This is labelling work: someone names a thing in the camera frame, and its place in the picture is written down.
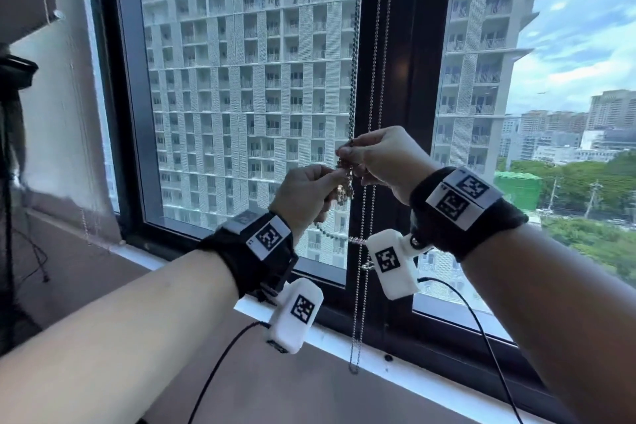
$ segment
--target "hand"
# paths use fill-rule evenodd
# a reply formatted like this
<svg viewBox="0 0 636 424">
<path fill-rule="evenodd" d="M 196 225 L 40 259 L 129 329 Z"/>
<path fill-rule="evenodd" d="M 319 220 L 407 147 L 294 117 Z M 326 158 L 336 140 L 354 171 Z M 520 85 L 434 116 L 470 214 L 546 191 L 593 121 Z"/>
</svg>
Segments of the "hand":
<svg viewBox="0 0 636 424">
<path fill-rule="evenodd" d="M 346 170 L 332 170 L 322 164 L 295 168 L 287 173 L 270 205 L 290 226 L 294 246 L 312 222 L 323 222 L 338 185 L 346 185 Z"/>
<path fill-rule="evenodd" d="M 406 205 L 413 189 L 441 168 L 401 126 L 362 134 L 336 149 L 336 155 L 353 165 L 363 186 L 388 186 Z"/>
</svg>

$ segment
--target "white plastic device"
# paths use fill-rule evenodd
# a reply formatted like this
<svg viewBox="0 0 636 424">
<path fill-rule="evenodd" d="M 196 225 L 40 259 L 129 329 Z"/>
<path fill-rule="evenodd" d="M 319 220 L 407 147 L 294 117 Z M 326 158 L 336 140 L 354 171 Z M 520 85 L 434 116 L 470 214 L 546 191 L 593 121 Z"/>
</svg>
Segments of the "white plastic device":
<svg viewBox="0 0 636 424">
<path fill-rule="evenodd" d="M 366 240 L 369 255 L 378 274 L 382 290 L 389 300 L 396 300 L 419 291 L 414 257 L 429 251 L 413 248 L 411 234 L 386 229 Z"/>
<path fill-rule="evenodd" d="M 324 299 L 322 290 L 307 278 L 298 278 L 270 299 L 277 305 L 265 330 L 266 342 L 281 353 L 296 353 L 303 346 Z"/>
</svg>

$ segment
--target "glass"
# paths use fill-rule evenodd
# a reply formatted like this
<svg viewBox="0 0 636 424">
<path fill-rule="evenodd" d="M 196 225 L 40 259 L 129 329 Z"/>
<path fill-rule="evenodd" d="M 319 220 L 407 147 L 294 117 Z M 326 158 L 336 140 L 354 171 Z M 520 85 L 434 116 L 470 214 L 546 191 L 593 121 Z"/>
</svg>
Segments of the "glass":
<svg viewBox="0 0 636 424">
<path fill-rule="evenodd" d="M 635 9 L 636 0 L 450 0 L 432 149 L 633 286 L 636 92 L 619 67 Z M 419 268 L 490 313 L 451 255 L 434 250 Z M 458 302 L 435 282 L 422 293 Z"/>
<path fill-rule="evenodd" d="M 142 0 L 163 214 L 208 229 L 348 138 L 355 0 L 239 1 Z M 334 204 L 342 240 L 310 227 L 298 254 L 346 267 L 348 217 Z"/>
</svg>

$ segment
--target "forearm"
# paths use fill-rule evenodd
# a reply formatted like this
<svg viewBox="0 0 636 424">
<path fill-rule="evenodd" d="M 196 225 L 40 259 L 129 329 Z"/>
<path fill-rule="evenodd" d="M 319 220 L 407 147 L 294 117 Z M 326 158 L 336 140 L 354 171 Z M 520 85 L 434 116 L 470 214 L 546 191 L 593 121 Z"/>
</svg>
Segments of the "forearm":
<svg viewBox="0 0 636 424">
<path fill-rule="evenodd" d="M 636 421 L 636 291 L 528 225 L 494 235 L 462 268 L 582 422 Z"/>
<path fill-rule="evenodd" d="M 3 422 L 136 422 L 237 300 L 199 250 L 109 293 L 0 360 Z"/>
</svg>

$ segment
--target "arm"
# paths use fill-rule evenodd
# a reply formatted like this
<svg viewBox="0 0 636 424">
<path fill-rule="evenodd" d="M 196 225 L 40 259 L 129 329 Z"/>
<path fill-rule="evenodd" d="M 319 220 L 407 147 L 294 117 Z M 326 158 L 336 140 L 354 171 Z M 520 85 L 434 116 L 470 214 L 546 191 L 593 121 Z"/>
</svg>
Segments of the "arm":
<svg viewBox="0 0 636 424">
<path fill-rule="evenodd" d="M 362 184 L 408 204 L 439 169 L 399 127 L 364 134 L 337 154 Z M 636 291 L 528 226 L 500 232 L 462 262 L 470 282 L 545 384 L 582 422 L 636 421 Z"/>
<path fill-rule="evenodd" d="M 270 209 L 294 243 L 324 221 L 343 170 L 290 171 Z M 4 424 L 133 424 L 239 297 L 214 252 L 195 250 L 105 295 L 0 359 Z"/>
</svg>

